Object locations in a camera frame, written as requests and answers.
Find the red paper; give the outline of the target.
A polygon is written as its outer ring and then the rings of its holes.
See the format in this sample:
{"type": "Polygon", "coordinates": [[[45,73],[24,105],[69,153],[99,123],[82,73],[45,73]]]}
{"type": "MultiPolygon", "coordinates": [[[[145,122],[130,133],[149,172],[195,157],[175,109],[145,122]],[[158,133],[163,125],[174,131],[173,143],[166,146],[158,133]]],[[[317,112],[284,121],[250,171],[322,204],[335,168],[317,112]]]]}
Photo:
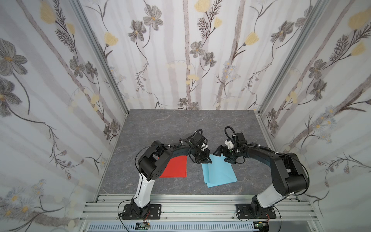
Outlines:
{"type": "Polygon", "coordinates": [[[172,158],[160,178],[186,178],[187,157],[172,158]]]}

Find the light blue paper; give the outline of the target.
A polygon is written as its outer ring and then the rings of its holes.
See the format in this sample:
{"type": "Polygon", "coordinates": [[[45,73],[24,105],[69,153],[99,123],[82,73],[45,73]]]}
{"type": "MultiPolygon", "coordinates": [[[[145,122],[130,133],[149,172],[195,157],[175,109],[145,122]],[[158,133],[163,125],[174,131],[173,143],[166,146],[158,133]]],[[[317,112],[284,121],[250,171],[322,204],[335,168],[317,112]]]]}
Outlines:
{"type": "Polygon", "coordinates": [[[211,188],[213,185],[210,183],[210,175],[209,175],[208,164],[202,164],[202,169],[203,169],[204,182],[209,188],[211,188]]]}
{"type": "Polygon", "coordinates": [[[210,183],[215,186],[237,182],[237,177],[231,164],[224,162],[224,156],[211,155],[212,163],[209,163],[210,183]]]}

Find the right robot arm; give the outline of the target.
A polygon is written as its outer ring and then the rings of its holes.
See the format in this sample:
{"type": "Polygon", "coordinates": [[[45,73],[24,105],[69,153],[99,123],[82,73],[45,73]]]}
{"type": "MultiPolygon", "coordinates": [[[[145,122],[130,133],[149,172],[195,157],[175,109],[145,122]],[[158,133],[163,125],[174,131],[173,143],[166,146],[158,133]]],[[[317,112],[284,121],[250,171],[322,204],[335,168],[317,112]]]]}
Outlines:
{"type": "Polygon", "coordinates": [[[271,185],[263,192],[255,195],[247,209],[238,209],[239,218],[268,218],[274,207],[291,195],[305,193],[309,186],[309,175],[304,165],[294,153],[280,153],[256,143],[248,143],[242,132],[236,133],[231,126],[224,128],[227,140],[214,152],[216,156],[224,156],[224,162],[238,164],[242,158],[257,160],[271,170],[271,185]]]}

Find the light blue paper top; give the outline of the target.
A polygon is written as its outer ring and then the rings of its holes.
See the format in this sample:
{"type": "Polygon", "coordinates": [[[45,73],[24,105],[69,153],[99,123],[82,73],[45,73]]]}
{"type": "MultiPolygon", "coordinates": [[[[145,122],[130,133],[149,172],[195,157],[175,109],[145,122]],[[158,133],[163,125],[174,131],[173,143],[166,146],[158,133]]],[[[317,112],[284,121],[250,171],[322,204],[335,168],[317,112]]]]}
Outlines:
{"type": "Polygon", "coordinates": [[[208,164],[202,164],[202,169],[203,169],[204,182],[209,188],[211,188],[213,185],[210,183],[210,175],[209,175],[208,164]]]}

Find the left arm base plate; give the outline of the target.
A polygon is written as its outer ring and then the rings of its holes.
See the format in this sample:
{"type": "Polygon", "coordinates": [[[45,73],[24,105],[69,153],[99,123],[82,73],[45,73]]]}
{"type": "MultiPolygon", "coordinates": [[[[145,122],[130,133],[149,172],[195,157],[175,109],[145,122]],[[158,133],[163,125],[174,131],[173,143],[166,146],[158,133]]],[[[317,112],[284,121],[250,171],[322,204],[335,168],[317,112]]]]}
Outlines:
{"type": "Polygon", "coordinates": [[[148,204],[144,208],[137,205],[125,205],[124,209],[119,212],[121,219],[154,219],[159,220],[162,213],[161,204],[148,204]]]}

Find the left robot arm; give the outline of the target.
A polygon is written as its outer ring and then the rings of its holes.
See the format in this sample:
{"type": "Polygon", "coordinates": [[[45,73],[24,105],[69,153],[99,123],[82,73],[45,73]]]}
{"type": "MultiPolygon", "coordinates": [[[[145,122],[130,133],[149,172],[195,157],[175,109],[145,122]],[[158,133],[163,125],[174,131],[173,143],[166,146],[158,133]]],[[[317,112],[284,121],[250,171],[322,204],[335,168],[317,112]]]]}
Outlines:
{"type": "Polygon", "coordinates": [[[196,164],[212,163],[208,140],[203,135],[203,130],[198,129],[173,144],[154,141],[146,148],[144,154],[135,160],[139,172],[137,191],[130,204],[118,211],[120,219],[144,219],[151,214],[151,193],[154,183],[164,174],[171,159],[177,157],[190,157],[196,164]]]}

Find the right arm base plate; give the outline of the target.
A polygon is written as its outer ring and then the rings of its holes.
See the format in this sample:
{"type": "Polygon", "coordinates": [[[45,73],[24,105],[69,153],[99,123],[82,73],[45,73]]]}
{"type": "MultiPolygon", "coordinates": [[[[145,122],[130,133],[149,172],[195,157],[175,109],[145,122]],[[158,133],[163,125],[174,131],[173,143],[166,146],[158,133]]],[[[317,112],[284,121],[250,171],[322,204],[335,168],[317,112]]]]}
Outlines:
{"type": "Polygon", "coordinates": [[[261,208],[251,204],[236,204],[237,216],[239,219],[276,219],[275,210],[270,208],[261,208]]]}

